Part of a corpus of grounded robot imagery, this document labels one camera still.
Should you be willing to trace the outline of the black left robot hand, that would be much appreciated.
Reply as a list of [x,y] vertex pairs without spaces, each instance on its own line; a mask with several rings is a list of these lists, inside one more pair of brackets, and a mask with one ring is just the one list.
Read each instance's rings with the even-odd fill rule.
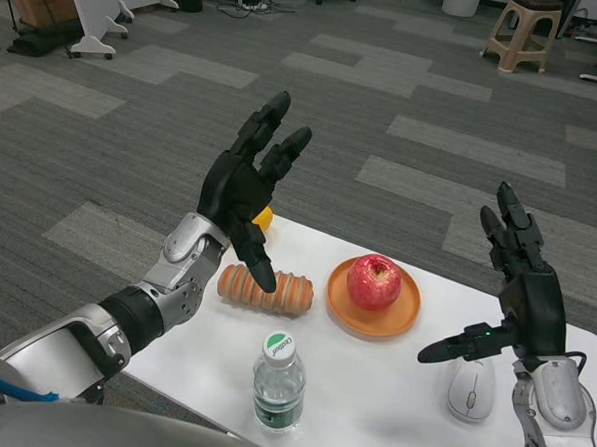
[[310,143],[310,128],[300,128],[271,147],[259,168],[254,161],[270,143],[290,106],[290,95],[281,91],[251,114],[234,144],[212,164],[197,205],[197,212],[231,240],[238,259],[265,293],[276,290],[276,277],[263,247],[266,239],[254,219],[270,204],[275,185]]

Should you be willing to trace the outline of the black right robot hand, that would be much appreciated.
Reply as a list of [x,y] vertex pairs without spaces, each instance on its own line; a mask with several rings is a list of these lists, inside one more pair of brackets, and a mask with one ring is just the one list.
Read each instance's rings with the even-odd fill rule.
[[541,254],[544,245],[538,223],[526,211],[515,190],[502,182],[496,192],[499,212],[480,209],[482,229],[492,245],[494,270],[504,275],[498,298],[504,319],[491,327],[479,323],[424,347],[420,363],[462,358],[467,362],[499,355],[511,347],[519,358],[563,355],[566,315],[559,278]]

